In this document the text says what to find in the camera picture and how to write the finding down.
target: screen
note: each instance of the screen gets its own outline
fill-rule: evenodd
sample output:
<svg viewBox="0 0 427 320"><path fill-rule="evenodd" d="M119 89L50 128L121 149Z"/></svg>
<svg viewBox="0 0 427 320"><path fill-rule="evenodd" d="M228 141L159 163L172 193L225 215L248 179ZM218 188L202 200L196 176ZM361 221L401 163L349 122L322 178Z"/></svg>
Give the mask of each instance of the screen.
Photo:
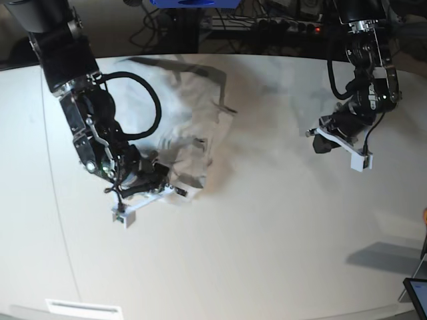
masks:
<svg viewBox="0 0 427 320"><path fill-rule="evenodd" d="M411 281L411 286L421 304L421 307L426 313L427 310L427 282Z"/></svg>

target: blue object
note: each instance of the blue object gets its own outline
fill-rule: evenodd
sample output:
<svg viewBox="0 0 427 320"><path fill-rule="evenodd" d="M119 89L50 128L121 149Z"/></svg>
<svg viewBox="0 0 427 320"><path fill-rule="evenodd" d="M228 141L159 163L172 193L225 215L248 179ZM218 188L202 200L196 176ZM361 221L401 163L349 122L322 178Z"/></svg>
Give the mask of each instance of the blue object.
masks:
<svg viewBox="0 0 427 320"><path fill-rule="evenodd" d="M150 0L159 8L236 8L240 0Z"/></svg>

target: table surface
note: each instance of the table surface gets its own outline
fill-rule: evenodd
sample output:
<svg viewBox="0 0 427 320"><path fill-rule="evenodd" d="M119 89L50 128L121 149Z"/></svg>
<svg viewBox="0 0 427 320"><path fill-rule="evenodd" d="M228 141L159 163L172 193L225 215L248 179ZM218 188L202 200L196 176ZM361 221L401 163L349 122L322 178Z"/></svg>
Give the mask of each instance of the table surface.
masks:
<svg viewBox="0 0 427 320"><path fill-rule="evenodd" d="M45 309L44 298L119 305L126 320L379 319L406 310L396 300L425 236L427 80L399 73L404 100L372 134L373 170L358 173L344 150L316 155L303 137L337 102L326 62L161 58L226 72L226 105L238 115L193 203L154 203L126 231L111 222L105 183L79 165L40 69L0 73L0 311ZM107 73L120 59L99 66ZM339 89L352 69L336 63Z"/></svg>

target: crumpled fabric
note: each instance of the crumpled fabric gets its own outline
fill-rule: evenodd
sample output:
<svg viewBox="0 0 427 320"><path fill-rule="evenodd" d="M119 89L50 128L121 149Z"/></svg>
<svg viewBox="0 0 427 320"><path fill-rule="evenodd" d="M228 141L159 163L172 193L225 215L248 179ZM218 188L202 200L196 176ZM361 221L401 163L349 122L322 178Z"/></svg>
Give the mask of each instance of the crumpled fabric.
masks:
<svg viewBox="0 0 427 320"><path fill-rule="evenodd" d="M159 96L162 118L155 133L132 141L142 155L157 151L159 162L171 168L170 183L185 189L189 201L206 186L207 168L224 140L236 112L224 105L226 74L213 67L145 57L119 61L114 71L144 78ZM149 93L132 79L108 82L116 101L116 120L123 132L139 133L155 118Z"/></svg>

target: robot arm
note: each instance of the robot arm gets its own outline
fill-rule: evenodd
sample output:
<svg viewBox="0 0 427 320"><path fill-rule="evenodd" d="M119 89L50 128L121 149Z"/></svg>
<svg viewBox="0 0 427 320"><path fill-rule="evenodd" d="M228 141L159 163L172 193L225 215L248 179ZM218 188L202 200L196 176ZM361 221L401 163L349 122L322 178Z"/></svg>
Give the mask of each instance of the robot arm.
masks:
<svg viewBox="0 0 427 320"><path fill-rule="evenodd" d="M22 0L6 7L29 33L49 90L67 118L80 161L90 174L112 184L105 192L117 194L114 218L125 222L129 212L121 200L136 193L158 196L174 190L185 195L168 184L169 168L157 162L157 155L142 157L129 144L150 136L161 120L161 104L149 83L133 73L100 72L81 21L67 0ZM105 83L121 77L140 83L153 99L155 121L145 132L124 133L114 119L115 103Z"/></svg>
<svg viewBox="0 0 427 320"><path fill-rule="evenodd" d="M379 0L336 0L342 28L330 38L328 46L328 75L332 92L339 100L332 115L320 118L319 127L309 130L314 135L313 147L316 153L328 153L343 147L352 154L352 168L363 171L372 168L372 154L368 150L368 132L363 148L355 150L356 136L372 126L378 114L395 109L400 92L396 68L392 64L385 26L381 20L385 13ZM354 65L354 80L346 86L346 92L336 88L332 68L332 53L337 41L346 41L348 60ZM385 70L385 78L375 78L375 68Z"/></svg>

